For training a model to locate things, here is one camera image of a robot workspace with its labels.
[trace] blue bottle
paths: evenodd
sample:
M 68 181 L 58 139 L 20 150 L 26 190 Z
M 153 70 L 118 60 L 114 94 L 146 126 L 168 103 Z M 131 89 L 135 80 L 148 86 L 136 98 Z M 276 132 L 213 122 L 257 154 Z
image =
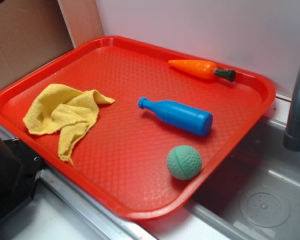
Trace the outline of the blue bottle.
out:
M 161 121 L 169 125 L 199 136 L 208 134 L 214 120 L 210 112 L 170 100 L 153 102 L 142 97 L 138 107 L 152 111 Z

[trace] drain cover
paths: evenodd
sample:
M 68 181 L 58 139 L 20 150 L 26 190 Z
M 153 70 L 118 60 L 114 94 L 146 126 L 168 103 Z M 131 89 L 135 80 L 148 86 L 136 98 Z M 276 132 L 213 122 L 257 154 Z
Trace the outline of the drain cover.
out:
M 266 228 L 281 225 L 290 214 L 288 200 L 265 186 L 246 191 L 240 199 L 240 210 L 249 222 Z

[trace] foam ball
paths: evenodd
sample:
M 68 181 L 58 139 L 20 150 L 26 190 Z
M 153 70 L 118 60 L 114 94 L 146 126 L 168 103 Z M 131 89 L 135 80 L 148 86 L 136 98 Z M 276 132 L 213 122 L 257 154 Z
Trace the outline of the foam ball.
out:
M 181 145 L 169 152 L 166 165 L 176 179 L 191 180 L 201 171 L 202 159 L 194 147 Z

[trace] red tray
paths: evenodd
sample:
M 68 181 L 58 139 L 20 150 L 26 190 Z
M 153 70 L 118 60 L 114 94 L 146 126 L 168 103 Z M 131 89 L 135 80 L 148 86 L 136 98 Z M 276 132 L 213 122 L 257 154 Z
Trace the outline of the red tray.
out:
M 44 160 L 121 217 L 152 219 L 181 207 L 252 128 L 275 99 L 264 76 L 236 67 L 235 82 L 206 81 L 170 67 L 168 60 L 198 59 L 143 42 L 109 36 L 94 39 L 0 92 L 0 124 Z M 97 89 L 115 103 L 100 106 L 94 127 L 75 146 L 76 168 L 57 156 L 59 133 L 35 136 L 22 119 L 49 84 Z M 197 136 L 138 108 L 140 97 L 172 100 L 209 111 L 209 134 Z M 196 148 L 202 171 L 191 181 L 173 178 L 169 151 Z

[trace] stainless steel sink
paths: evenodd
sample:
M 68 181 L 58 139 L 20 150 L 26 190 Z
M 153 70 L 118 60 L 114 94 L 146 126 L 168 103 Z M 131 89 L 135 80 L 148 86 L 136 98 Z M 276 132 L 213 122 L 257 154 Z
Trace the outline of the stainless steel sink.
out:
M 300 240 L 300 152 L 284 131 L 263 117 L 186 208 L 231 239 Z

